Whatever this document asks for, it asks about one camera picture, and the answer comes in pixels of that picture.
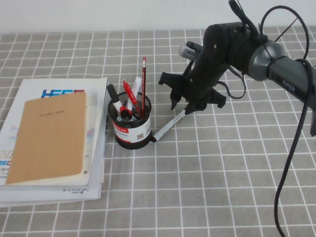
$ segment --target pen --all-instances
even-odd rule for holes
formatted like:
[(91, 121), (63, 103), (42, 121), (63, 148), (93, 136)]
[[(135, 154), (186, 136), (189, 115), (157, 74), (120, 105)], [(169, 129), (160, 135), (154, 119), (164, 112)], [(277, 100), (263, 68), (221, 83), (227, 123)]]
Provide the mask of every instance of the pen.
[[(133, 92), (135, 98), (137, 98), (138, 91), (139, 91), (141, 83), (142, 83), (142, 78), (136, 77), (134, 85), (133, 85), (133, 88), (132, 88), (132, 92)], [(132, 101), (130, 99), (128, 99), (126, 107), (127, 107), (128, 110), (132, 110), (133, 103), (132, 103)]]
[(137, 104), (136, 97), (135, 97), (132, 89), (130, 88), (129, 84), (125, 80), (123, 80), (123, 87), (128, 95), (129, 100), (132, 103), (131, 106), (126, 105), (126, 108), (131, 111), (133, 108), (133, 105), (135, 105), (137, 114), (140, 114), (140, 109), (139, 109), (139, 106)]
[(120, 108), (120, 116), (123, 118), (123, 119), (126, 119), (128, 122), (131, 122), (131, 121), (137, 121), (137, 118), (135, 118), (132, 114), (132, 111), (131, 110), (128, 110), (126, 107), (122, 106)]
[(119, 96), (118, 96), (117, 92), (115, 91), (114, 86), (112, 84), (109, 84), (107, 86), (107, 90), (109, 92), (110, 98), (113, 102), (113, 105), (114, 105), (118, 115), (120, 115), (120, 108), (122, 107), (122, 103), (119, 100)]

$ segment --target label on pen holder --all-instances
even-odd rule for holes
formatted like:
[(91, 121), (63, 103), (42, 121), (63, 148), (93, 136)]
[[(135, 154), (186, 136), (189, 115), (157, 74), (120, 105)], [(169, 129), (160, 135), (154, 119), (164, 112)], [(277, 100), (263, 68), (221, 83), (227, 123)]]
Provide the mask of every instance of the label on pen holder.
[(148, 120), (141, 126), (136, 128), (124, 128), (116, 125), (113, 122), (114, 131), (117, 137), (127, 143), (140, 142), (148, 137), (151, 131), (151, 121), (150, 117)]

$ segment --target red pen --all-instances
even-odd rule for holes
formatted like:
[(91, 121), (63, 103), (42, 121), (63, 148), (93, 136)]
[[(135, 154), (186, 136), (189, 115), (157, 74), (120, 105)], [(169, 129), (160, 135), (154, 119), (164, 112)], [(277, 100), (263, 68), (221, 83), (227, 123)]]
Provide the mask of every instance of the red pen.
[[(130, 88), (129, 84), (128, 84), (125, 80), (123, 80), (123, 87), (124, 87), (124, 89), (125, 89), (125, 91), (126, 91), (126, 94), (127, 94), (128, 97), (129, 97), (130, 101), (132, 102), (133, 105), (135, 105), (137, 114), (140, 115), (140, 109), (139, 109), (139, 106), (138, 106), (138, 104), (137, 104), (136, 97), (135, 97), (135, 95), (134, 95), (132, 89)], [(130, 107), (129, 104), (127, 105), (127, 109), (128, 109), (128, 110), (132, 110), (132, 108)]]

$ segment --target white book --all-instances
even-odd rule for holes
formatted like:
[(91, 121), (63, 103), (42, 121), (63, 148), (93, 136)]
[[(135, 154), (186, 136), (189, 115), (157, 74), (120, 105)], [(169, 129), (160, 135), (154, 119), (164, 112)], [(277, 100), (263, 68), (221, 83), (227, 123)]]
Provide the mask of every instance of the white book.
[(104, 177), (102, 162), (104, 160), (105, 133), (106, 114), (102, 116), (100, 138), (98, 140), (95, 156), (95, 168), (91, 172), (91, 186), (89, 189), (62, 187), (50, 190), (33, 187), (31, 190), (1, 190), (0, 207), (81, 201), (100, 198), (101, 183)]
[(0, 189), (17, 189), (17, 186), (6, 186), (5, 181), (10, 167), (10, 161), (14, 150), (18, 127), (22, 118), (24, 103), (32, 99), (56, 96), (65, 93), (73, 93), (83, 90), (86, 92), (89, 101), (84, 175), (74, 180), (62, 180), (47, 183), (45, 186), (89, 187), (91, 170), (95, 165), (95, 148), (99, 137), (101, 117), (104, 113), (107, 113), (107, 105), (109, 102), (109, 97), (106, 96), (107, 84), (107, 78), (23, 80), (0, 132)]

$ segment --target black marker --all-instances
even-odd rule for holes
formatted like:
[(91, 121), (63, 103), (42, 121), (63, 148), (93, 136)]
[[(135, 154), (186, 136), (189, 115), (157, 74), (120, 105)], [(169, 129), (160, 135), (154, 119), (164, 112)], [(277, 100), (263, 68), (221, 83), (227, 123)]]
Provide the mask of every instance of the black marker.
[(115, 109), (117, 110), (118, 115), (120, 115), (120, 108), (122, 107), (122, 103), (119, 100), (119, 96), (117, 92), (115, 91), (115, 88), (112, 84), (109, 84), (107, 86), (107, 90), (109, 92), (110, 98), (112, 99), (113, 105)]

